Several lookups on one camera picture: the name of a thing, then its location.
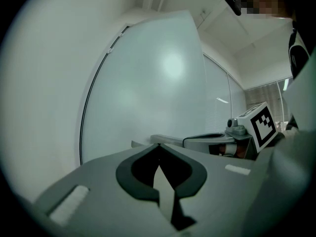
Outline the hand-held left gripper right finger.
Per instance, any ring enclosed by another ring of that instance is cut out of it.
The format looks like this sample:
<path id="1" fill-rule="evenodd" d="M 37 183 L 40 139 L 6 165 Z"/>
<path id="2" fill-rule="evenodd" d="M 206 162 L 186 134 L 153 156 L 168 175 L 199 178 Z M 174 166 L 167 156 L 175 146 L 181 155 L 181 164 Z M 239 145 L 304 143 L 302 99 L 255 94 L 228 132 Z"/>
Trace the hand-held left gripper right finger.
<path id="1" fill-rule="evenodd" d="M 257 237 L 252 205 L 267 171 L 256 160 L 214 156 L 173 145 L 159 146 L 159 160 L 174 185 L 173 232 L 163 237 Z"/>

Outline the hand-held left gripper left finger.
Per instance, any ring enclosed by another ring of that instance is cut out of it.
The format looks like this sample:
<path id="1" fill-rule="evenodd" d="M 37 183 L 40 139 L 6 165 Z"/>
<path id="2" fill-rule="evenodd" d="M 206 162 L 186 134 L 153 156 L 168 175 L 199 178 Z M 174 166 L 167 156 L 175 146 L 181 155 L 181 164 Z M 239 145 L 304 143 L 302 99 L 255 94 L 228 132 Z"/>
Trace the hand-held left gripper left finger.
<path id="1" fill-rule="evenodd" d="M 153 188 L 158 145 L 91 160 L 51 185 L 35 207 L 63 236 L 170 237 Z"/>

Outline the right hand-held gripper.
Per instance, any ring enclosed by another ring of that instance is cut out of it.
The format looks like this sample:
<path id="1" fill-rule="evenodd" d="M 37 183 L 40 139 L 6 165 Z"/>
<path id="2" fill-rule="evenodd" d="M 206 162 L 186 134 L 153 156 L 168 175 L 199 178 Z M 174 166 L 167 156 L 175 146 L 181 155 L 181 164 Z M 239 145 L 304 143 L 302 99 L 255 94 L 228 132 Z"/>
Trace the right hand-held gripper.
<path id="1" fill-rule="evenodd" d="M 204 132 L 197 135 L 228 135 L 221 137 L 185 138 L 183 147 L 212 155 L 256 159 L 276 137 L 277 129 L 267 102 L 253 106 L 227 122 L 225 132 Z"/>

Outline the frosted glass door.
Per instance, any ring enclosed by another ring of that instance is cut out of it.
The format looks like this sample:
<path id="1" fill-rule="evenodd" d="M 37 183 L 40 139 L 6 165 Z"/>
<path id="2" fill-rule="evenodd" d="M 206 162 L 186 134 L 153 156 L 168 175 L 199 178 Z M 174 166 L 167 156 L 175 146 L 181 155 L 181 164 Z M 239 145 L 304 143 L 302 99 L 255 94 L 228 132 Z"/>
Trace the frosted glass door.
<path id="1" fill-rule="evenodd" d="M 81 133 L 83 162 L 148 144 L 161 134 L 202 134 L 206 72 L 188 11 L 161 14 L 125 30 L 96 72 Z"/>

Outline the white window blinds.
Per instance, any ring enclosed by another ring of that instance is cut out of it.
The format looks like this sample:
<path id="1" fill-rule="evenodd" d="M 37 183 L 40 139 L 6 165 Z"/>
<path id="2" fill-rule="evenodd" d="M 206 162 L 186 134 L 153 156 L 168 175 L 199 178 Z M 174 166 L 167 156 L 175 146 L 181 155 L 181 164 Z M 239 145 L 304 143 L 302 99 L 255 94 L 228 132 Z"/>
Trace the white window blinds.
<path id="1" fill-rule="evenodd" d="M 222 132 L 230 118 L 246 111 L 244 90 L 219 65 L 204 56 L 206 70 L 206 123 L 205 131 Z"/>

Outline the black and cream jacket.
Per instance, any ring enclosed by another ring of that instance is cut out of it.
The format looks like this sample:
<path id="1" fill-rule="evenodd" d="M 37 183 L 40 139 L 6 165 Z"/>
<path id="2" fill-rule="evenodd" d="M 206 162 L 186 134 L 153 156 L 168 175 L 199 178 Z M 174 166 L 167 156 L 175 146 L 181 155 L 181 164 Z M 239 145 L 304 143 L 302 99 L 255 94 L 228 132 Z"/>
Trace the black and cream jacket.
<path id="1" fill-rule="evenodd" d="M 292 33 L 288 44 L 291 73 L 295 79 L 308 62 L 316 47 L 316 29 L 306 22 L 292 21 Z"/>

